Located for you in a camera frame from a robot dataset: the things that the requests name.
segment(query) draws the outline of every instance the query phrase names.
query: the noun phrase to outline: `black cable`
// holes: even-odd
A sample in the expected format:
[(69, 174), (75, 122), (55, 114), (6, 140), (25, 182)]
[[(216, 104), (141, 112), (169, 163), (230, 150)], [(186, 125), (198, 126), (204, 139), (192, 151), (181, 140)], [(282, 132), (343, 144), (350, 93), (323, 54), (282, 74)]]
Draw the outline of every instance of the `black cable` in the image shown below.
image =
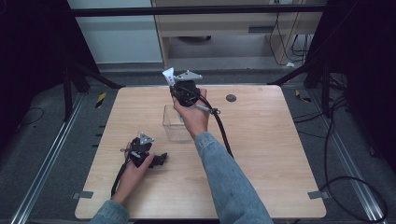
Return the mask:
[[(309, 49), (309, 47), (308, 47), (308, 35), (305, 35), (305, 41), (304, 41), (304, 46), (303, 46), (303, 49), (301, 49), (301, 46), (300, 46), (300, 44), (299, 44), (299, 41), (298, 41), (298, 36), (299, 35), (296, 35), (295, 37), (294, 37), (294, 40), (293, 40), (293, 43), (291, 44), (291, 53), (294, 55), (294, 56), (297, 56), (297, 57), (302, 57), (302, 61), (303, 61), (303, 63), (304, 63), (304, 61), (305, 61), (305, 59), (306, 59), (306, 56), (308, 55), (308, 49)], [(295, 49), (295, 44), (297, 43), (297, 45), (298, 45), (298, 47), (300, 48), (300, 49)]]
[(301, 131), (297, 131), (297, 133), (303, 133), (303, 134), (306, 134), (306, 135), (309, 135), (309, 136), (313, 136), (313, 137), (317, 137), (317, 138), (326, 138), (326, 136), (319, 136), (319, 135), (315, 135), (315, 134), (312, 134), (312, 133), (305, 133), (305, 132), (301, 132)]
[(44, 116), (44, 109), (40, 108), (40, 107), (32, 107), (29, 110), (41, 110), (41, 115), (38, 117), (38, 119), (35, 119), (33, 121), (29, 121), (29, 122), (24, 122), (21, 125), (29, 125), (29, 124), (33, 124), (38, 122), (39, 120), (41, 120)]
[[(205, 98), (202, 94), (200, 94), (200, 100), (201, 100), (202, 102), (204, 102), (204, 104), (205, 104), (210, 110), (213, 110), (213, 107), (210, 105), (210, 103), (206, 100), (206, 98)], [(230, 144), (228, 143), (227, 135), (226, 135), (226, 133), (225, 133), (224, 126), (223, 126), (223, 124), (222, 124), (222, 122), (221, 122), (221, 119), (220, 119), (220, 117), (219, 117), (219, 113), (216, 113), (216, 112), (215, 112), (215, 113), (212, 113), (212, 114), (213, 114), (213, 116), (215, 116), (215, 119), (216, 119), (216, 121), (218, 122), (219, 129), (220, 129), (220, 132), (221, 132), (221, 136), (222, 136), (222, 139), (223, 139), (223, 142), (224, 142), (224, 146), (225, 146), (225, 148), (227, 149), (228, 154), (230, 154), (230, 156), (233, 157), (233, 153), (231, 152)]]
[[(286, 57), (290, 60), (291, 63), (300, 62), (301, 60), (292, 60), (292, 59), (288, 56), (288, 53), (286, 52), (285, 43), (283, 42), (283, 39), (282, 39), (281, 34), (280, 34), (280, 29), (279, 29), (279, 22), (278, 22), (278, 20), (279, 20), (279, 13), (277, 12), (277, 13), (276, 13), (276, 21), (275, 21), (275, 25), (274, 25), (274, 30), (275, 30), (275, 28), (277, 28), (277, 32), (279, 33), (280, 42), (282, 43), (283, 52), (285, 53)], [(271, 49), (273, 55), (275, 56), (274, 50), (273, 50), (272, 45), (271, 45), (271, 43), (272, 43), (272, 34), (273, 34), (273, 32), (270, 34), (270, 38), (269, 38), (270, 40), (269, 40), (269, 42), (270, 42), (270, 49)], [(284, 63), (279, 63), (279, 62), (276, 60), (276, 58), (275, 58), (275, 61), (276, 61), (276, 63), (277, 63), (278, 65), (285, 65)]]
[(125, 171), (126, 165), (127, 165), (128, 162), (130, 162), (130, 161), (131, 161), (131, 160), (129, 160), (129, 157), (128, 157), (128, 156), (125, 157), (125, 163), (122, 164), (122, 166), (121, 166), (121, 168), (120, 168), (120, 170), (119, 170), (119, 173), (117, 174), (116, 180), (114, 181), (113, 187), (111, 188), (111, 196), (113, 196), (113, 195), (116, 193), (117, 187), (119, 186), (119, 183), (120, 183), (121, 176), (122, 176), (122, 174), (123, 174), (124, 171)]
[[(339, 102), (337, 102), (337, 100), (336, 100), (335, 103), (332, 105), (332, 107), (329, 108), (329, 110), (334, 110), (334, 111), (335, 111), (335, 110), (337, 110), (339, 107), (344, 106), (344, 105), (339, 105), (339, 104), (343, 103), (345, 100), (346, 100), (345, 98), (343, 98), (343, 99), (342, 99), (341, 101), (339, 101)], [(316, 118), (320, 117), (321, 115), (325, 114), (325, 112), (314, 112), (314, 113), (310, 113), (310, 114), (306, 114), (306, 115), (301, 115), (301, 116), (298, 116), (298, 117), (294, 117), (293, 119), (302, 118), (302, 117), (306, 117), (306, 116), (313, 115), (313, 114), (317, 114), (317, 115), (315, 115), (314, 117), (311, 117), (311, 118), (309, 118), (309, 119), (296, 120), (296, 121), (294, 121), (294, 123), (303, 123), (303, 122), (307, 122), (307, 121), (312, 120), (312, 119), (316, 119)]]
[[(334, 119), (333, 119), (333, 113), (335, 111), (335, 106), (332, 106), (332, 110), (330, 111), (330, 125), (329, 125), (329, 130), (326, 134), (326, 139), (325, 139), (325, 146), (324, 146), (324, 162), (323, 162), (323, 168), (324, 168), (324, 176), (325, 176), (325, 184), (320, 188), (320, 191), (324, 190), (325, 188), (328, 189), (329, 194), (331, 195), (332, 199), (337, 203), (338, 206), (340, 206), (345, 212), (347, 212), (350, 216), (356, 218), (359, 221), (363, 221), (363, 222), (368, 222), (368, 223), (377, 223), (377, 222), (382, 222), (385, 220), (385, 218), (388, 215), (388, 206), (386, 201), (383, 199), (383, 197), (381, 196), (381, 194), (370, 184), (368, 184), (367, 182), (357, 178), (357, 177), (353, 177), (353, 176), (338, 176), (336, 178), (333, 178), (332, 180), (329, 180), (329, 175), (328, 175), (328, 166), (327, 166), (327, 158), (328, 158), (328, 143), (329, 143), (329, 138), (332, 134), (332, 129), (334, 126)], [(365, 184), (369, 189), (371, 189), (377, 196), (379, 196), (379, 198), (381, 199), (382, 203), (385, 205), (385, 211), (383, 216), (380, 219), (377, 220), (370, 220), (364, 217), (360, 217), (354, 213), (352, 213), (351, 211), (349, 211), (348, 209), (346, 209), (335, 197), (334, 193), (332, 192), (332, 188), (330, 186), (331, 183), (339, 181), (341, 179), (353, 179), (356, 180), (358, 182), (361, 182), (363, 184)]]

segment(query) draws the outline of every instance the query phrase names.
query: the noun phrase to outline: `clear plastic container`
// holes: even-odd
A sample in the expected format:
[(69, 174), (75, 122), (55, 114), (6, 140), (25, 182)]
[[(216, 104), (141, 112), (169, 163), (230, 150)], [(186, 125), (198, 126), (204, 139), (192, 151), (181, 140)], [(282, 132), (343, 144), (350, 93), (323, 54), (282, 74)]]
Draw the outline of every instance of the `clear plastic container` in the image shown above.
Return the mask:
[(166, 105), (163, 110), (163, 127), (169, 141), (180, 142), (192, 140), (189, 131), (184, 126), (183, 119), (173, 105)]

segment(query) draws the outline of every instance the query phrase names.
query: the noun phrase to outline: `jeans jacket sleeve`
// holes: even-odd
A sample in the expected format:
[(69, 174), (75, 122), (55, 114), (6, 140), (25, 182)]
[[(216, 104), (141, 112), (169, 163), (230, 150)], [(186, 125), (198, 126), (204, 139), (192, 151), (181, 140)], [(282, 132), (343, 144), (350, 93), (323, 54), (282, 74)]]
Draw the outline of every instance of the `jeans jacket sleeve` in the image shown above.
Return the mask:
[(256, 190), (219, 141), (210, 133), (200, 133), (195, 145), (220, 223), (273, 223)]
[(129, 213), (119, 203), (112, 200), (107, 200), (98, 210), (96, 215), (91, 219), (92, 224), (120, 224), (127, 223), (129, 220)]

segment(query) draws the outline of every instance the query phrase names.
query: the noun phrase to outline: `hand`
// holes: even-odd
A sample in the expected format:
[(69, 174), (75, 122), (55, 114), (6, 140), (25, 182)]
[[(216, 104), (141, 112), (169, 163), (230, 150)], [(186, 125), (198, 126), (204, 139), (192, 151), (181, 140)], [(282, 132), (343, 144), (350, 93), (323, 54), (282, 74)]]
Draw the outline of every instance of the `hand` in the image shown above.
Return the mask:
[[(201, 95), (206, 97), (206, 90), (200, 89)], [(201, 100), (196, 104), (206, 106)], [(184, 120), (184, 125), (189, 131), (192, 139), (202, 132), (207, 132), (207, 125), (209, 122), (209, 113), (198, 109), (195, 105), (184, 107), (180, 105), (178, 100), (174, 98), (174, 108)]]
[(137, 188), (153, 159), (154, 155), (148, 155), (139, 167), (136, 167), (132, 161), (129, 161), (120, 178), (117, 191), (113, 197), (111, 197), (111, 200), (126, 206), (129, 196)]

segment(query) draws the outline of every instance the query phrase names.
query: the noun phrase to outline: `gray floor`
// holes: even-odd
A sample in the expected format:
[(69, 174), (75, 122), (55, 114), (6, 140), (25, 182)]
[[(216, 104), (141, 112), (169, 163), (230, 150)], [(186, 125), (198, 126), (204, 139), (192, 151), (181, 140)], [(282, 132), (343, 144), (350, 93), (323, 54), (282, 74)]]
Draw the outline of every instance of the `gray floor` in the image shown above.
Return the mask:
[[(265, 84), (293, 70), (275, 63), (268, 42), (260, 35), (212, 36), (209, 41), (202, 41), (200, 38), (175, 38), (172, 43), (174, 46), (171, 49), (169, 65), (180, 72), (190, 69), (204, 75), (202, 84)], [(128, 86), (165, 85), (161, 71), (108, 73), (104, 76)], [(311, 91), (305, 90), (301, 85), (302, 80), (304, 75), (291, 80), (282, 88), (293, 117), (318, 112), (314, 103), (307, 103), (296, 97), (297, 89), (303, 96), (310, 98), (320, 93), (320, 87)], [(89, 93), (74, 95), (74, 99), (77, 99), (78, 95), (83, 95), (81, 110), (35, 202), (29, 222), (79, 222), (74, 216), (78, 201), (72, 199), (71, 195), (83, 189), (97, 145), (100, 143), (100, 133), (104, 130), (103, 125), (106, 125), (117, 95), (117, 90), (111, 90), (90, 78), (89, 81), (92, 84)], [(106, 99), (101, 108), (95, 108), (97, 98), (103, 91), (106, 92)], [(332, 91), (333, 99), (340, 96), (340, 91)], [(4, 223), (8, 223), (17, 210), (61, 128), (64, 118), (62, 86), (38, 94), (32, 102), (32, 107), (42, 108), (44, 115), (37, 122), (21, 126), (8, 145), (10, 153), (1, 161), (0, 220)], [(40, 118), (41, 113), (39, 109), (30, 110), (24, 122)], [(334, 123), (363, 178), (375, 186), (387, 201), (388, 223), (396, 223), (395, 174), (385, 160), (370, 156), (369, 146), (352, 115), (347, 112), (347, 106), (335, 112)], [(314, 177), (321, 186), (325, 183), (323, 137), (327, 128), (321, 118), (298, 123), (296, 128), (300, 132)], [(332, 142), (329, 144), (328, 170), (330, 178), (347, 175)], [(332, 189), (347, 208), (359, 216), (366, 216), (360, 199), (348, 181), (336, 184)], [(320, 220), (301, 220), (299, 223), (361, 223), (346, 214), (332, 199), (324, 202), (328, 211), (326, 217)], [(276, 220), (276, 223), (286, 223), (286, 220)]]

